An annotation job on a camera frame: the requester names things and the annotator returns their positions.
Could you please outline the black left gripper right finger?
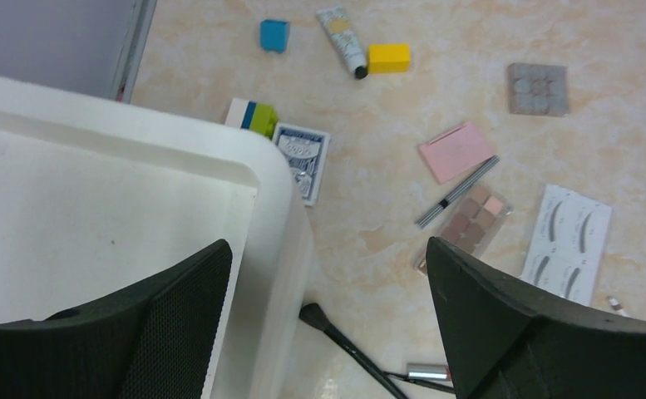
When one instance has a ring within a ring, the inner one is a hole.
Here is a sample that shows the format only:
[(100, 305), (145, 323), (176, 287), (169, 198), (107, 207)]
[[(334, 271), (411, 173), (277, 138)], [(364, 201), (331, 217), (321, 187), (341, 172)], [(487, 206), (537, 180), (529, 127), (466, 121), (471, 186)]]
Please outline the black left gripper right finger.
[(583, 306), (427, 242), (427, 277), (460, 398), (646, 398), (646, 321)]

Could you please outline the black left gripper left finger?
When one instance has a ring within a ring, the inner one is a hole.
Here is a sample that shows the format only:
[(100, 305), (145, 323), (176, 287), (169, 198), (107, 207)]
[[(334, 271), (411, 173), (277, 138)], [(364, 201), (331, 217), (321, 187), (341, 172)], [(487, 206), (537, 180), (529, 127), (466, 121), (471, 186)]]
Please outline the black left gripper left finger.
[(198, 398), (233, 254), (178, 264), (42, 321), (0, 324), (0, 398)]

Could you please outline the white plastic drawer organizer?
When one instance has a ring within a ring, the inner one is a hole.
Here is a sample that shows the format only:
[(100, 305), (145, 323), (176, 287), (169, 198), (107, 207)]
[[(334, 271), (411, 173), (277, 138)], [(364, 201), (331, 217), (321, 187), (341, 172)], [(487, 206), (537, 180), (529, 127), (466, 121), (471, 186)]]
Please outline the white plastic drawer organizer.
[(276, 398), (315, 261), (276, 146), (0, 77), (0, 323), (102, 297), (218, 239), (233, 266), (202, 395)]

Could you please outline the white hand cream tube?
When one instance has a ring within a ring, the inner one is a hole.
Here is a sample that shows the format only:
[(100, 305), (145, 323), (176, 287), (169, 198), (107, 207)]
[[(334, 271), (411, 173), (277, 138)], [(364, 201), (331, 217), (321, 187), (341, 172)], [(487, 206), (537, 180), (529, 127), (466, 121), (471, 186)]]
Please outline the white hand cream tube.
[(365, 78), (368, 74), (366, 53), (345, 8), (336, 6), (318, 10), (316, 18), (353, 77), (357, 80)]

